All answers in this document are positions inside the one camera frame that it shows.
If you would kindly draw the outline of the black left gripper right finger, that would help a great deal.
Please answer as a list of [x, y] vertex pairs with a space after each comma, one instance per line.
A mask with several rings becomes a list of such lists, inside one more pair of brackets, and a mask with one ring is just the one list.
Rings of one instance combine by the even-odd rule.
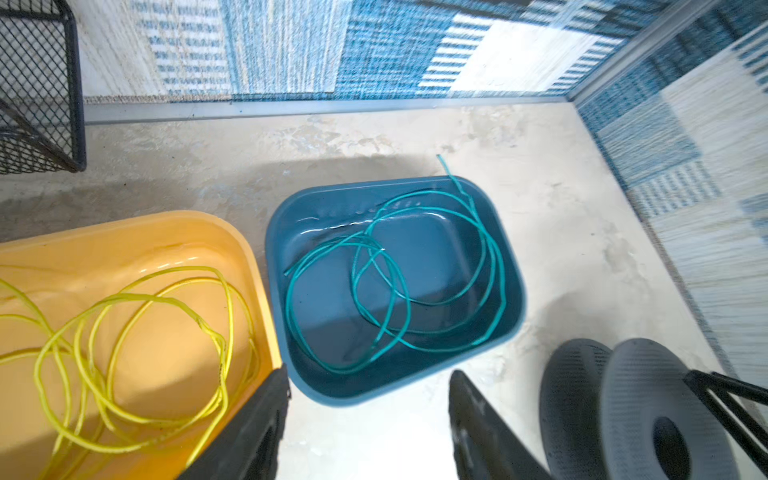
[[449, 381], [449, 418], [460, 479], [548, 479], [550, 474], [514, 435], [461, 370]]

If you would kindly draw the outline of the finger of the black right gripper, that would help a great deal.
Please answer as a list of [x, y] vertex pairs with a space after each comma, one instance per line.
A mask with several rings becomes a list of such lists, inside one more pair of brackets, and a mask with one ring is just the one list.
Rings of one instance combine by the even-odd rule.
[[683, 382], [750, 459], [767, 458], [767, 429], [741, 404], [767, 405], [765, 388], [717, 372], [690, 370]]

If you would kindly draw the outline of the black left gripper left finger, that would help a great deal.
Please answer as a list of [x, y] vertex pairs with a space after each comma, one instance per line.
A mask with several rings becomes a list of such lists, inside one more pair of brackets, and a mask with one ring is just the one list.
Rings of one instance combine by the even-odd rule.
[[278, 469], [291, 391], [286, 367], [274, 370], [181, 479], [272, 480]]

